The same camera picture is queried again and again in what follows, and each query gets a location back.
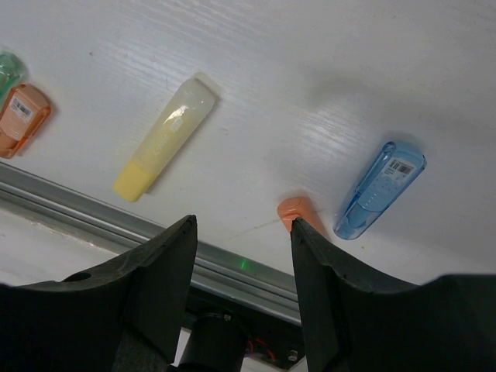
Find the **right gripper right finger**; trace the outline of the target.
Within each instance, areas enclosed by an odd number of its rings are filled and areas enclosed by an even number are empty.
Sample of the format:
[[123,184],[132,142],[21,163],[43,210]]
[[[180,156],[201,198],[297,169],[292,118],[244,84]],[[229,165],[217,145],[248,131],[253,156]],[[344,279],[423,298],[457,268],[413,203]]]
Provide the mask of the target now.
[[310,371],[493,371],[495,277],[416,285],[380,272],[305,220],[291,229]]

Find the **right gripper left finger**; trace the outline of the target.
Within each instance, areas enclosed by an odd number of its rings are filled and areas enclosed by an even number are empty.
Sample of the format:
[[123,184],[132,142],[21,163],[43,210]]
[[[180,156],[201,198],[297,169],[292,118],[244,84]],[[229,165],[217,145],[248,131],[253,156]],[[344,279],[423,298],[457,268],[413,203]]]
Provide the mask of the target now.
[[62,281],[1,287],[3,371],[165,371],[175,359],[198,245],[185,216]]

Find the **orange pastel long highlighter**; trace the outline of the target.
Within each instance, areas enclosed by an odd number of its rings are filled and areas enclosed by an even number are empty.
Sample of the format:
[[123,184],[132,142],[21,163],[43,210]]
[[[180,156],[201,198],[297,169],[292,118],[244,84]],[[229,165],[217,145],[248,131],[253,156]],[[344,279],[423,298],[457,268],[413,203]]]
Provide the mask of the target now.
[[277,213],[289,233],[291,232],[293,221],[296,218],[302,218],[317,232],[324,236],[326,235],[326,228],[309,198],[295,197],[285,199],[277,207]]

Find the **yellow pastel highlighter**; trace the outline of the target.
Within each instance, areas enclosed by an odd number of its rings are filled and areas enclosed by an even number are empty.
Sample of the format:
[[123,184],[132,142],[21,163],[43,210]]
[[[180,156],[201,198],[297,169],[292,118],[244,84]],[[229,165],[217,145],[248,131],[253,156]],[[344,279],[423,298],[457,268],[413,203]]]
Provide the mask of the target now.
[[113,189],[136,202],[159,177],[176,153],[214,108],[219,95],[198,77],[187,79],[170,98]]

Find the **blue pastel highlighter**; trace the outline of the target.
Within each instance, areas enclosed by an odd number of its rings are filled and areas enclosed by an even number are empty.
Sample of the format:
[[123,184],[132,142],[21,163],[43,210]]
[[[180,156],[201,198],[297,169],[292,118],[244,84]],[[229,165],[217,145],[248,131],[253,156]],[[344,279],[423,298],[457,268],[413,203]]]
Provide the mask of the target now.
[[334,233],[344,240],[363,235],[425,167],[426,158],[414,144],[385,143],[353,189],[333,226]]

